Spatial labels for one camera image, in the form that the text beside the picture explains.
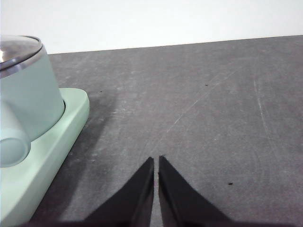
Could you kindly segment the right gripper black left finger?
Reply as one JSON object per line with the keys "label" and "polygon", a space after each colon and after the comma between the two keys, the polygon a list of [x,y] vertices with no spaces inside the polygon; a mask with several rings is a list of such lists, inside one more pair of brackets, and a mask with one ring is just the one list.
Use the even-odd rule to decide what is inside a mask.
{"label": "right gripper black left finger", "polygon": [[89,214],[84,227],[148,227],[154,194],[154,159],[149,157],[113,196]]}

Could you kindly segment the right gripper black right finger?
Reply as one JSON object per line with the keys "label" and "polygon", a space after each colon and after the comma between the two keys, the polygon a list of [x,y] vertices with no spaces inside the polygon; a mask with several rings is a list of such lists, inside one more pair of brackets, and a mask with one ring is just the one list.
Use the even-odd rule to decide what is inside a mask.
{"label": "right gripper black right finger", "polygon": [[159,157],[159,198],[166,227],[232,227],[234,222],[200,195],[174,166]]}

